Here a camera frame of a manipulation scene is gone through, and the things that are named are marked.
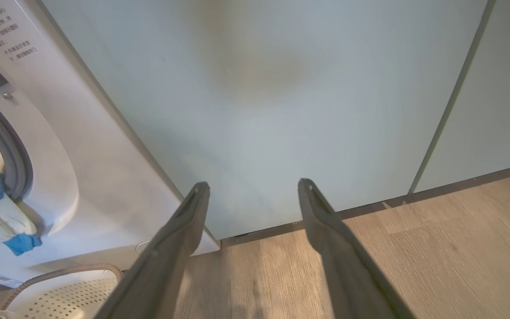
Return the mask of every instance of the cabinet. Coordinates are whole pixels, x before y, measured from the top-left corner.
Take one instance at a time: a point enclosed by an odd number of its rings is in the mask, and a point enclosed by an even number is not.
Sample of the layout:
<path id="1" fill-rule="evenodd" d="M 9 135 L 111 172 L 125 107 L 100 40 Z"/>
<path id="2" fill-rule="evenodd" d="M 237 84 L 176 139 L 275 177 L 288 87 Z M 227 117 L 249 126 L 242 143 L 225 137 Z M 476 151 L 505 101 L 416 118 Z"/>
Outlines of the cabinet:
<path id="1" fill-rule="evenodd" d="M 43 0 L 176 187 L 225 238 L 404 195 L 484 0 Z"/>
<path id="2" fill-rule="evenodd" d="M 510 1 L 498 0 L 416 191 L 510 167 Z"/>

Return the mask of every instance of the washing machine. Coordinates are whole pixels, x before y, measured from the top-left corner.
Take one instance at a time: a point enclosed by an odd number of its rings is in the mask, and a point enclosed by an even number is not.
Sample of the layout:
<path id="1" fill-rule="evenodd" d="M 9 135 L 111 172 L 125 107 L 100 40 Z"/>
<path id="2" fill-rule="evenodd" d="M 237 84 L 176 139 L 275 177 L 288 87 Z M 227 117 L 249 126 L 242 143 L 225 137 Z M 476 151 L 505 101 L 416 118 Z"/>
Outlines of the washing machine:
<path id="1" fill-rule="evenodd" d="M 42 245 L 0 244 L 0 283 L 87 263 L 127 269 L 182 201 L 32 0 L 0 0 L 0 152 L 6 193 Z M 219 241 L 204 230 L 195 254 Z"/>

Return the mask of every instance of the perforated basket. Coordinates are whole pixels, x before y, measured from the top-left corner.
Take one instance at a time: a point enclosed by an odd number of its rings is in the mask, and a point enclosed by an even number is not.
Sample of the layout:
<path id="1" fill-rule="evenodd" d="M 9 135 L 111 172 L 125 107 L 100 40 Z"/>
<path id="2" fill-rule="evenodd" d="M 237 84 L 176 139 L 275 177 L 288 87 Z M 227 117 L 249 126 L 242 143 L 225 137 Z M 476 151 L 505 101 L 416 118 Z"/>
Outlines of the perforated basket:
<path id="1" fill-rule="evenodd" d="M 68 319 L 79 309 L 97 310 L 121 280 L 110 264 L 65 268 L 27 280 L 1 307 L 23 319 Z"/>

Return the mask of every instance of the white basket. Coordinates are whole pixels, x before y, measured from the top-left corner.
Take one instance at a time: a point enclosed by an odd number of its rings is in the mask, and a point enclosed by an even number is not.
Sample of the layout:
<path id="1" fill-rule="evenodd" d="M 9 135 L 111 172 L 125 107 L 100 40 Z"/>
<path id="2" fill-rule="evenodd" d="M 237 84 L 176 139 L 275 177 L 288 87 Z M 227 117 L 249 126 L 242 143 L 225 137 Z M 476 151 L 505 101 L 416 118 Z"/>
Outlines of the white basket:
<path id="1" fill-rule="evenodd" d="M 117 282 L 115 273 L 109 270 L 75 272 L 38 281 L 20 291 L 6 311 L 12 313 L 9 317 L 19 319 L 89 319 Z"/>

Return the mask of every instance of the wooden floor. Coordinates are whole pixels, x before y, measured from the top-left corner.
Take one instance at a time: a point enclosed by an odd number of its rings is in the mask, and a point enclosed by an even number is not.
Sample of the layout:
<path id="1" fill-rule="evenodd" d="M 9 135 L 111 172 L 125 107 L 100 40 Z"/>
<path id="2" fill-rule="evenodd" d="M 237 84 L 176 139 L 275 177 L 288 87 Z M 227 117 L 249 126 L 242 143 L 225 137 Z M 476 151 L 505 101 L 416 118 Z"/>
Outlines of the wooden floor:
<path id="1" fill-rule="evenodd" d="M 510 318 L 510 178 L 344 222 L 417 317 Z M 300 230 L 192 257 L 175 317 L 333 314 Z"/>

